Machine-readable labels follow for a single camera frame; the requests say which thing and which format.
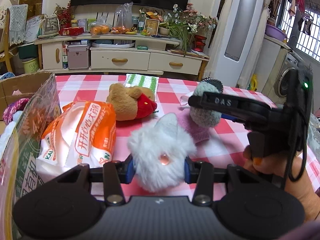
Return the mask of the grey-blue fuzzy plush ball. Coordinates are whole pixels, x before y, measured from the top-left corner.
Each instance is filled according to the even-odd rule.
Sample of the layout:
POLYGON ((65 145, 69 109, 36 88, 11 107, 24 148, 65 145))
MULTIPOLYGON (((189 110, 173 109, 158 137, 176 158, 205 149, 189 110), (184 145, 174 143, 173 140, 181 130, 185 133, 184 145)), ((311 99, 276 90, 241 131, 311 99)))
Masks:
MULTIPOLYGON (((222 93, 223 84, 218 79, 206 78, 202 80, 193 92, 193 96, 203 96, 204 92, 222 93)), ((191 118, 203 128, 216 126, 221 119, 221 113, 206 109, 190 107, 191 118)))

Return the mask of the pink knitted sock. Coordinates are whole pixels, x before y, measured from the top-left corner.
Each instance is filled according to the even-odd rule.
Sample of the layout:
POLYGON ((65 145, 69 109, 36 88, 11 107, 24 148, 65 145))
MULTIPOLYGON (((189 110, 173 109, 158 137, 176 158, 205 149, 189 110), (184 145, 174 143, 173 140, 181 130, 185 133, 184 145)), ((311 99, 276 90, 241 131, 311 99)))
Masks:
POLYGON ((190 116, 189 109, 177 114, 178 124, 193 138, 195 144, 210 138, 209 128, 200 127, 190 116))

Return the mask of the white fluffy plush toy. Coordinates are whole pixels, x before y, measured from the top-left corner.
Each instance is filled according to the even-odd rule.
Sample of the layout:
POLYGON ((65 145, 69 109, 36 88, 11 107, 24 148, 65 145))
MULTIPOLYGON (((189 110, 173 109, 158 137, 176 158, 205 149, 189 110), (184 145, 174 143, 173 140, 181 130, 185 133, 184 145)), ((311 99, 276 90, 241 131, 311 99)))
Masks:
POLYGON ((138 182, 148 192, 163 191, 183 182, 185 159, 197 151, 193 138, 178 124, 174 113, 133 131, 127 147, 138 182))

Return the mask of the brown teddy bear red shirt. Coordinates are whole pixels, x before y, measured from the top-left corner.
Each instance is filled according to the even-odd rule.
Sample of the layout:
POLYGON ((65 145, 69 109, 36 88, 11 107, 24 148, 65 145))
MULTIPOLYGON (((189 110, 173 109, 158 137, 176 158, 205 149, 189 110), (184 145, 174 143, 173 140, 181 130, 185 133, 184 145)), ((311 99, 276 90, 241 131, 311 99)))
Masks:
POLYGON ((121 83, 110 85, 106 102, 113 105, 117 121, 146 118, 157 109, 155 94, 151 89, 125 87, 121 83))

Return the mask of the purple knitted plush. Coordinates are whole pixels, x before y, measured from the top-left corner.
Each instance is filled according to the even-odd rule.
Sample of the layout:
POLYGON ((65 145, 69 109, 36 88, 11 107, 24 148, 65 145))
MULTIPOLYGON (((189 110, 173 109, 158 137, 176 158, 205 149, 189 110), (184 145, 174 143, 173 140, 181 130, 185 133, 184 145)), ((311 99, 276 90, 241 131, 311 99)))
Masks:
POLYGON ((29 98, 21 98, 14 103, 11 103, 3 113, 3 121, 6 125, 12 122, 14 114, 18 111, 23 111, 27 103, 29 102, 29 98))

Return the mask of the orange white tissue pack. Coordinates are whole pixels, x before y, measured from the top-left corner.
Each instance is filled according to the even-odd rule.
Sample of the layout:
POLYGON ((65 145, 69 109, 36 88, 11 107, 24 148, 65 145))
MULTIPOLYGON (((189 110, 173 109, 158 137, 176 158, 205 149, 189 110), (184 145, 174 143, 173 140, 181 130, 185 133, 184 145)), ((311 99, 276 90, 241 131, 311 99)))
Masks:
POLYGON ((36 171, 48 182, 80 164, 102 167, 112 161, 115 143, 116 112, 110 103, 72 102, 44 131, 36 171))

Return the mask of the white standing air conditioner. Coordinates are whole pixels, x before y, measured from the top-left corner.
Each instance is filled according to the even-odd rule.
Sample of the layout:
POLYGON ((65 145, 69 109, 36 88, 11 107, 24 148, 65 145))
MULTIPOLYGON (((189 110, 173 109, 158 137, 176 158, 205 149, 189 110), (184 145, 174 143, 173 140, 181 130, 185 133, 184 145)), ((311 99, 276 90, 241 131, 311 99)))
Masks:
POLYGON ((204 77, 246 88, 264 39, 270 0, 225 0, 204 77))

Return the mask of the red vase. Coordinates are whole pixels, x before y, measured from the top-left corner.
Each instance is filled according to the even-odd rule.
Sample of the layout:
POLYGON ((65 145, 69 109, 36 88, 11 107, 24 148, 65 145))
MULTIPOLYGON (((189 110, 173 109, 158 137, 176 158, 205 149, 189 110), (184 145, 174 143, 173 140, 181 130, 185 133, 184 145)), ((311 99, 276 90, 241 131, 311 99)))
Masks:
POLYGON ((195 35, 193 40, 193 50, 197 52, 203 52, 203 49, 206 45, 206 37, 202 35, 195 35))

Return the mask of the front-load washing machine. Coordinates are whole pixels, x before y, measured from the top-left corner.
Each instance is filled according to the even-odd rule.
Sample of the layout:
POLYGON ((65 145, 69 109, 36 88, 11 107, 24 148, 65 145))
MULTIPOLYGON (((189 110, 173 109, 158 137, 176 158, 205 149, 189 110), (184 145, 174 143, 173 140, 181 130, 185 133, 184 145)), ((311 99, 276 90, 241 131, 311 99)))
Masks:
POLYGON ((290 70, 302 68, 305 65, 305 61, 296 54, 295 51, 291 50, 287 53, 284 58, 284 61, 281 64, 279 73, 276 77, 276 81, 274 83, 274 91, 276 95, 280 98, 284 98, 287 96, 287 91, 289 87, 289 79, 290 79, 290 70))

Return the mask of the purple plastic basin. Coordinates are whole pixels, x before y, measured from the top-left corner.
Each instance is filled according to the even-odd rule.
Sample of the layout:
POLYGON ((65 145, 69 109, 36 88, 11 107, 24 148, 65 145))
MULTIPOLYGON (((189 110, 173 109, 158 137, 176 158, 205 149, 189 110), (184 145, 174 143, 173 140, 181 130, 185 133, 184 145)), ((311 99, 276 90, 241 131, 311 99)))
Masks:
POLYGON ((275 26, 272 26, 269 24, 266 25, 265 34, 281 42, 283 42, 285 38, 287 38, 284 32, 282 32, 280 29, 276 28, 275 26))

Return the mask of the potted flower plant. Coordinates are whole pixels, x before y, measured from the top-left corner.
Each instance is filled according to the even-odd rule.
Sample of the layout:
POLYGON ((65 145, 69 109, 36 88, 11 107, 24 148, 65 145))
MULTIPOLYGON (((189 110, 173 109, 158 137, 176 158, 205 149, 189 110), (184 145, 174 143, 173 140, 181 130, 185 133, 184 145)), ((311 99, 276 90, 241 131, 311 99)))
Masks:
POLYGON ((194 36, 200 31, 207 33, 217 27, 218 19, 206 16, 194 9, 193 3, 188 3, 182 10, 177 4, 172 12, 164 16, 164 27, 169 29, 169 36, 181 41, 181 49, 185 53, 190 47, 194 36))

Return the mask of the green white striped cloth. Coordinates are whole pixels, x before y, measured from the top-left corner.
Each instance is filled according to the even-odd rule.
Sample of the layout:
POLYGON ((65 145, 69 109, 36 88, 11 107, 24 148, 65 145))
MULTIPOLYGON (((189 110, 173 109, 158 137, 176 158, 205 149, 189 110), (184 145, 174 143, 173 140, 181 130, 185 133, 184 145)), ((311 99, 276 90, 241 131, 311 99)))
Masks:
POLYGON ((140 74, 127 74, 124 86, 129 88, 133 86, 149 88, 154 94, 157 92, 159 77, 145 76, 140 74))

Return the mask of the framed picture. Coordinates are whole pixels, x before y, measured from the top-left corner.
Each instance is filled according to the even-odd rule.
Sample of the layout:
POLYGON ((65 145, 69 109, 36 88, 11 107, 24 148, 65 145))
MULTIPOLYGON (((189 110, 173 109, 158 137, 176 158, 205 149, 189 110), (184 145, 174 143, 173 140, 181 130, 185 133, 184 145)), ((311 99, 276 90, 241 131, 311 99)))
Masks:
POLYGON ((150 35, 157 35, 159 28, 159 20, 147 18, 145 20, 144 27, 147 30, 147 33, 149 33, 150 35))

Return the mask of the white blue plush toy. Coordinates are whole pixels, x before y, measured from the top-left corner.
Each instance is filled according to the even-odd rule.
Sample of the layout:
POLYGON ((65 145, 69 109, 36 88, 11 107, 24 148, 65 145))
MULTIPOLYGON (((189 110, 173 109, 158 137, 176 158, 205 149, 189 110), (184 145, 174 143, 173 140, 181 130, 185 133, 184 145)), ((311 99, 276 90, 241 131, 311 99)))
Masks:
POLYGON ((0 158, 2 158, 2 155, 3 155, 5 148, 9 142, 9 139, 13 133, 13 130, 14 130, 20 116, 22 115, 22 113, 23 113, 22 111, 17 111, 13 115, 13 120, 6 126, 3 134, 1 135, 1 138, 0 138, 0 158))

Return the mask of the pink storage box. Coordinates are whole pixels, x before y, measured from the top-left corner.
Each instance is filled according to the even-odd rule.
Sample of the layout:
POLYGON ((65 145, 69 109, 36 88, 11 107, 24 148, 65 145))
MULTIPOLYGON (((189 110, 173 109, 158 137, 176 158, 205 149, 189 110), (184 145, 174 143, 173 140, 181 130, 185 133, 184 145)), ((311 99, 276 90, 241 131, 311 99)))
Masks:
POLYGON ((90 46, 69 45, 67 48, 69 69, 88 69, 90 67, 90 46))

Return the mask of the cream tv cabinet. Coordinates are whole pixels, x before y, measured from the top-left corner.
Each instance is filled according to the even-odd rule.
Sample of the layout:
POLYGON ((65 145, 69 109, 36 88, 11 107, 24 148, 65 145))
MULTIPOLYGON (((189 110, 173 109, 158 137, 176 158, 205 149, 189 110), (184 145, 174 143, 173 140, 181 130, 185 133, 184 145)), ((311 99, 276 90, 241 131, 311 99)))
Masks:
POLYGON ((175 54, 180 45, 175 38, 156 38, 137 35, 91 35, 56 36, 34 42, 38 46, 41 69, 59 74, 71 73, 137 73, 163 75, 165 72, 194 75, 201 80, 208 64, 207 57, 199 55, 175 54), (67 58, 63 46, 68 42, 88 41, 123 41, 133 42, 115 45, 110 48, 91 47, 87 68, 64 68, 67 58))

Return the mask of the open cardboard box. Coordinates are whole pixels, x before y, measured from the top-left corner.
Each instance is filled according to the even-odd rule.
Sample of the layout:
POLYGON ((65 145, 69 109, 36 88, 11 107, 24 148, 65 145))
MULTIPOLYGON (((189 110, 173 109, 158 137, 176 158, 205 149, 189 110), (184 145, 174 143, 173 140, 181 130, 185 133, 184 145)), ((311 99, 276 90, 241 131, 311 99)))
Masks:
POLYGON ((29 100, 1 154, 1 239, 19 239, 13 205, 43 184, 36 172, 41 136, 61 109, 55 74, 51 72, 20 75, 4 80, 2 85, 8 87, 9 93, 20 91, 12 99, 29 100))

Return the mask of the clear plastic bag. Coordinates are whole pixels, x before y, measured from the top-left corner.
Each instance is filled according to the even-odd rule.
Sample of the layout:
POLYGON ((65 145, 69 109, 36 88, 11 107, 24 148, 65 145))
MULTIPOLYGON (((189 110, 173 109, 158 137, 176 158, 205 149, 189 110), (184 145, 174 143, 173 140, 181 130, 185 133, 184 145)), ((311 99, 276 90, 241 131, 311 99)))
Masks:
POLYGON ((115 15, 117 16, 116 27, 132 28, 132 6, 133 3, 125 3, 117 7, 115 15))

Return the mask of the green waste bin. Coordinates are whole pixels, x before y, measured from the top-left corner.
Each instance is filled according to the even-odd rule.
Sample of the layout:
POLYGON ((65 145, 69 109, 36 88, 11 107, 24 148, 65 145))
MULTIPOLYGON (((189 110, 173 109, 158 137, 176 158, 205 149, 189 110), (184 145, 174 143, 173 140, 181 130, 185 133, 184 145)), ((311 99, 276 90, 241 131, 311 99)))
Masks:
POLYGON ((40 69, 38 57, 23 59, 22 64, 25 74, 35 73, 40 69))

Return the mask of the bag of oranges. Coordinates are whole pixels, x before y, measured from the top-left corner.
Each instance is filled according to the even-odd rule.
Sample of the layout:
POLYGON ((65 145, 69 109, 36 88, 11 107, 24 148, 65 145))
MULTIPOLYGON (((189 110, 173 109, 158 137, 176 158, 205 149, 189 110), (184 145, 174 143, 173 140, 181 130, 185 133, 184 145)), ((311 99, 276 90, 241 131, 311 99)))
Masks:
POLYGON ((108 25, 95 24, 90 27, 90 33, 92 35, 103 35, 110 32, 110 27, 108 25))

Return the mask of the red gift box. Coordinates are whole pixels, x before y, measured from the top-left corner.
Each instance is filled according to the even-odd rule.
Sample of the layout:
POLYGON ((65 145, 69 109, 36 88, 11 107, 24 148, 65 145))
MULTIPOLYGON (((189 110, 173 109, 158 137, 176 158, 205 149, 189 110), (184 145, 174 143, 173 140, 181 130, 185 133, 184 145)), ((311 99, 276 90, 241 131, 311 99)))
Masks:
POLYGON ((78 36, 84 33, 83 27, 62 28, 59 31, 61 36, 78 36))

